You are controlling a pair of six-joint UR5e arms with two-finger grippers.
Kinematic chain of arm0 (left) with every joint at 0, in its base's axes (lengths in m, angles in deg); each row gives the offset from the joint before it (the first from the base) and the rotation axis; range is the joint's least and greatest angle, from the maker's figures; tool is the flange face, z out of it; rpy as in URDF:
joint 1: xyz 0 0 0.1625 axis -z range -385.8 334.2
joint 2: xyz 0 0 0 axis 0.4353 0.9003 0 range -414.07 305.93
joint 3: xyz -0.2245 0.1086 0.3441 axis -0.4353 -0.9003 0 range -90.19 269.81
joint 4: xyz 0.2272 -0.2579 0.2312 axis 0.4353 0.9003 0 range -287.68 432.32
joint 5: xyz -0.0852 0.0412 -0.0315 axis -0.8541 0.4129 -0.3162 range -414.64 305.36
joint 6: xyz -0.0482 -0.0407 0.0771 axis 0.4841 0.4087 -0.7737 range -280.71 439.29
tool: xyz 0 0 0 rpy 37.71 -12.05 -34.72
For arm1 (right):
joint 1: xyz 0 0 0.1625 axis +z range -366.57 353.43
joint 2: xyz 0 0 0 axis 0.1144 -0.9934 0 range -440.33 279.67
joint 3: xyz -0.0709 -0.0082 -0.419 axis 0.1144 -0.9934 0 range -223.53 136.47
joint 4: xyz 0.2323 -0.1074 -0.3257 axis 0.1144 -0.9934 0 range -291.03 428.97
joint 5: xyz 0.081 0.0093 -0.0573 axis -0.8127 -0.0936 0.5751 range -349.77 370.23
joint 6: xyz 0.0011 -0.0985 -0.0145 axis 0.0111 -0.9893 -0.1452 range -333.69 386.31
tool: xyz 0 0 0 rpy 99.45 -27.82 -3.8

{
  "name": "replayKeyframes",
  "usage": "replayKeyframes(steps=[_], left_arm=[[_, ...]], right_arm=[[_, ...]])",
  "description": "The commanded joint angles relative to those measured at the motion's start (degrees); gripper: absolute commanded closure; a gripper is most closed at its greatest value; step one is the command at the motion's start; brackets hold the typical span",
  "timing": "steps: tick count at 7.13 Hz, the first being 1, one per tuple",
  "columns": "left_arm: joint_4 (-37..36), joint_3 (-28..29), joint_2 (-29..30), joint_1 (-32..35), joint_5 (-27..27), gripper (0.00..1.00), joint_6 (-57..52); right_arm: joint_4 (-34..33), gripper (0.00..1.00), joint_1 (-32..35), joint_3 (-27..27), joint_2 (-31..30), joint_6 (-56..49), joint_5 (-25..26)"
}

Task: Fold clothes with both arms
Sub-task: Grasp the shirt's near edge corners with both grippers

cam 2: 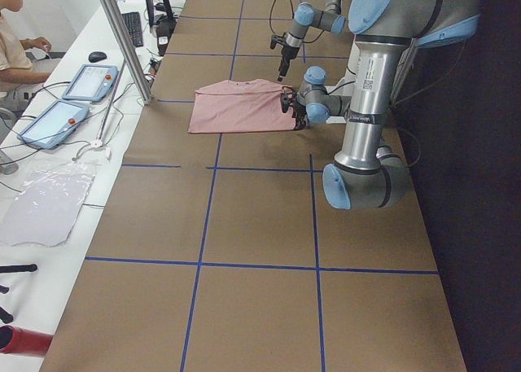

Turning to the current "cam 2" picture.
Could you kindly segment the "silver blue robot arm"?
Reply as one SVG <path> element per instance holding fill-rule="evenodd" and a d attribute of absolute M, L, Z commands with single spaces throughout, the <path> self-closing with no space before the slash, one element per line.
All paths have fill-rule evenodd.
<path fill-rule="evenodd" d="M 269 12 L 271 31 L 269 48 L 274 50 L 277 46 L 281 47 L 280 61 L 274 78 L 276 81 L 282 82 L 286 78 L 291 61 L 297 58 L 300 48 L 304 44 L 317 41 L 324 32 L 341 34 L 348 20 L 342 15 L 344 0 L 325 0 L 325 6 L 322 9 L 314 7 L 309 2 L 301 2 L 296 9 L 293 9 L 292 0 L 290 0 L 291 26 L 282 35 L 277 35 L 272 26 L 272 14 L 276 1 L 273 1 Z"/>
<path fill-rule="evenodd" d="M 309 28 L 348 29 L 359 51 L 352 93 L 329 91 L 325 71 L 312 66 L 298 90 L 281 93 L 281 108 L 292 114 L 297 129 L 344 118 L 343 146 L 322 172 L 326 199 L 344 210 L 385 208 L 410 188 L 404 163 L 382 137 L 401 56 L 411 46 L 446 46 L 472 37 L 480 0 L 352 0 L 347 15 L 341 13 L 343 0 L 325 1 L 323 10 L 301 3 L 291 29 L 272 37 L 272 46 L 282 49 L 278 71 L 287 74 Z"/>

